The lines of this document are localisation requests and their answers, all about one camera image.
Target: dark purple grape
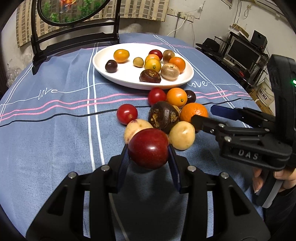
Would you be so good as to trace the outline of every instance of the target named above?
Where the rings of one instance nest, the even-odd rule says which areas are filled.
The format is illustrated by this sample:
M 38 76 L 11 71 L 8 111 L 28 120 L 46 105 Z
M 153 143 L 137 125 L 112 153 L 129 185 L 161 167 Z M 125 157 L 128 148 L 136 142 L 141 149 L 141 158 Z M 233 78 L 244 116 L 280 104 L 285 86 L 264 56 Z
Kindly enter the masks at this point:
M 185 90 L 186 94 L 187 94 L 187 102 L 186 104 L 189 103 L 194 103 L 196 101 L 196 95 L 193 91 L 191 90 Z
M 105 69 L 108 73 L 115 73 L 117 70 L 117 63 L 115 60 L 108 60 L 107 64 L 105 65 Z

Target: white plate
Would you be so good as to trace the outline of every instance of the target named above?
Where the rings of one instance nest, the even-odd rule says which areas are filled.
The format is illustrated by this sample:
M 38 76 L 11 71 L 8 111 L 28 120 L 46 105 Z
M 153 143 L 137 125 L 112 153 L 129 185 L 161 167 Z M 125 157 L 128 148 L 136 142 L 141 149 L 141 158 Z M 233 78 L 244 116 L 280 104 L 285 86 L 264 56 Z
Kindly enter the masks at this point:
M 115 73 L 108 73 L 105 70 L 105 65 L 108 60 L 114 59 L 113 54 L 118 49 L 125 49 L 129 51 L 130 57 L 128 61 L 124 64 L 118 64 L 118 68 Z M 141 57 L 143 60 L 145 60 L 149 52 L 153 49 L 158 49 L 162 53 L 165 50 L 167 50 L 159 46 L 140 43 L 125 43 L 108 46 L 95 54 L 95 56 L 93 57 L 93 65 L 96 68 L 96 70 L 106 79 L 116 84 L 139 90 L 151 90 L 154 87 L 159 87 L 162 89 L 171 89 L 186 84 L 192 79 L 194 71 L 191 64 L 182 56 L 175 53 L 176 57 L 181 57 L 182 59 L 184 59 L 186 63 L 185 70 L 182 74 L 179 75 L 179 77 L 175 81 L 168 81 L 161 77 L 161 82 L 159 84 L 140 82 L 139 77 L 144 68 L 135 67 L 133 65 L 133 60 L 136 57 Z

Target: white bucket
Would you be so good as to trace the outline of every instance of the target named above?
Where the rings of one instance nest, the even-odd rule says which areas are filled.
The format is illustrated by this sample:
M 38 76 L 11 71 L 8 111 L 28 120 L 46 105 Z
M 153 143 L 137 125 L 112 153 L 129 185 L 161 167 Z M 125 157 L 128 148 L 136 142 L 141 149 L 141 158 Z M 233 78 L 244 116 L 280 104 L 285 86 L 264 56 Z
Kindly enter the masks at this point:
M 265 106 L 269 106 L 274 101 L 274 93 L 271 90 L 271 85 L 267 78 L 264 79 L 258 89 L 257 97 Z

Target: human hand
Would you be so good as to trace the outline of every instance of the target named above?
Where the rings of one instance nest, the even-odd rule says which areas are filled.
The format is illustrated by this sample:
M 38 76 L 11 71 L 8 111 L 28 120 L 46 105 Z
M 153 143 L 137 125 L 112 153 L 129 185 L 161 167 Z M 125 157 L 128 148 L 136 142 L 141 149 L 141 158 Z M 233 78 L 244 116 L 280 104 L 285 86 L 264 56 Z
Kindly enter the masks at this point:
M 264 184 L 263 178 L 260 176 L 262 169 L 257 167 L 253 168 L 253 189 L 254 192 L 258 192 Z M 284 180 L 279 192 L 286 189 L 290 189 L 296 185 L 296 169 L 291 167 L 286 167 L 284 170 L 274 172 L 274 177 L 278 180 Z

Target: wooden floor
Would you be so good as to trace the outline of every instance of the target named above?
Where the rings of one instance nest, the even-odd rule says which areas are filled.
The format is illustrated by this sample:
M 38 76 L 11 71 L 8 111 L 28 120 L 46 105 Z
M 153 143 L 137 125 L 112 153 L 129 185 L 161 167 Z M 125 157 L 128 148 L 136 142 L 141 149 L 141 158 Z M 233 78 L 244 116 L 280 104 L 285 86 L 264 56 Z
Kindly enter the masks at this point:
M 257 100 L 256 104 L 259 106 L 259 108 L 261 109 L 262 112 L 270 114 L 270 115 L 274 115 L 268 106 L 265 106 L 260 100 L 258 100 L 257 91 L 255 89 L 252 89 L 249 92 L 249 95 L 252 97 L 252 99 L 254 101 Z

